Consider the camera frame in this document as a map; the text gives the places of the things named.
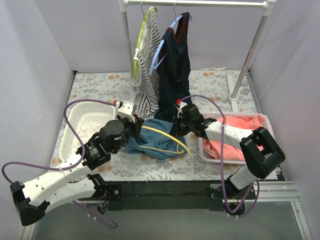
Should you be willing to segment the yellow hanger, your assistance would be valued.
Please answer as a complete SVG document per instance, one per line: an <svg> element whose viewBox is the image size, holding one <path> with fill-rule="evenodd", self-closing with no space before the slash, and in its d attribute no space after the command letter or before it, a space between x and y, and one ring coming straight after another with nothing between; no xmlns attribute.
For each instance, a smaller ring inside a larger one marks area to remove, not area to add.
<svg viewBox="0 0 320 240"><path fill-rule="evenodd" d="M142 149L148 149L152 151L158 151L158 152L164 152L175 156L185 155L188 154L189 156L192 156L192 153L188 146L182 142L181 140L173 137L167 132L164 132L162 130L150 127L150 126L142 126L143 130L148 130L153 133L157 133L160 136L153 137L152 140L154 143L146 143L143 145L139 145Z"/></svg>

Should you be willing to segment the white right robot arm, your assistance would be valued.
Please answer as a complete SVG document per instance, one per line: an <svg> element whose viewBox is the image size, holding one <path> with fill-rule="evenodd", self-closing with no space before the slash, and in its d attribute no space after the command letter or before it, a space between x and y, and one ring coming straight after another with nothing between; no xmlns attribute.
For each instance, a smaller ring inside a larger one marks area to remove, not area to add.
<svg viewBox="0 0 320 240"><path fill-rule="evenodd" d="M285 159L286 156L270 132L260 126L257 129L243 129L224 125L214 118L204 118L198 107L177 100L177 116L173 117L170 135L174 137L194 133L207 141L221 140L222 144L242 151L245 165L227 179L221 180L221 186L215 195L228 199L237 199L244 195L251 183L265 179Z"/></svg>

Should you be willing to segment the blue tank top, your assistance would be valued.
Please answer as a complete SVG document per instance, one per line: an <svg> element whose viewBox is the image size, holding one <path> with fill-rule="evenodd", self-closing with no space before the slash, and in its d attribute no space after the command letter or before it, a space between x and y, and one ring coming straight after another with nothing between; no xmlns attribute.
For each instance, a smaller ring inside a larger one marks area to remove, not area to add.
<svg viewBox="0 0 320 240"><path fill-rule="evenodd" d="M173 123L149 118L144 121L143 126L169 134ZM141 129L139 137L130 137L125 150L128 154L144 154L160 160L188 154L187 150L176 141L161 133L144 128Z"/></svg>

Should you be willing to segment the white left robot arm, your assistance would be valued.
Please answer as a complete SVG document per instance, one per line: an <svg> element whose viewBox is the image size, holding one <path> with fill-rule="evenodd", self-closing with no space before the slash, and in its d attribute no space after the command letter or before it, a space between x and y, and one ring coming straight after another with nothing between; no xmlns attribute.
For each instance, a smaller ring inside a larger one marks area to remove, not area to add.
<svg viewBox="0 0 320 240"><path fill-rule="evenodd" d="M138 137L143 123L137 115L110 120L58 167L33 180L12 183L10 191L21 224L32 225L48 211L74 200L103 199L107 184L90 172L110 161L130 138Z"/></svg>

